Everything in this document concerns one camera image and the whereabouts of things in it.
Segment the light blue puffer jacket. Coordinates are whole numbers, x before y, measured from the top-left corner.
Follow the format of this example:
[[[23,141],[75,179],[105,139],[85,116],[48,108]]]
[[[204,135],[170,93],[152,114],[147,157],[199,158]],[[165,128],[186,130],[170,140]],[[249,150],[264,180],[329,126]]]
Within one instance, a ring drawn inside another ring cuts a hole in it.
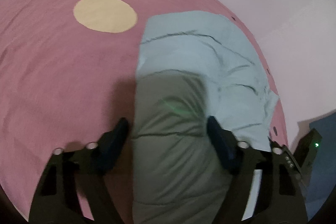
[[[135,223],[211,223],[231,183],[207,119],[269,151],[278,97],[258,54],[227,17],[204,11],[147,21],[136,71]]]

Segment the pink polka dot bedsheet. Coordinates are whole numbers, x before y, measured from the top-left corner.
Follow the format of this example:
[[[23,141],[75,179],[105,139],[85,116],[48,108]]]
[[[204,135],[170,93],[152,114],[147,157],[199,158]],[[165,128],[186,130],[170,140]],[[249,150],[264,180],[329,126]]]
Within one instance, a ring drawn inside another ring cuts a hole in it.
[[[29,215],[55,148],[82,148],[120,118],[134,126],[136,71],[147,21],[189,11],[219,14],[236,24],[278,96],[252,33],[218,0],[1,0],[1,187],[22,215]],[[279,98],[269,136],[288,141]],[[126,223],[135,223],[131,137],[105,178]]]

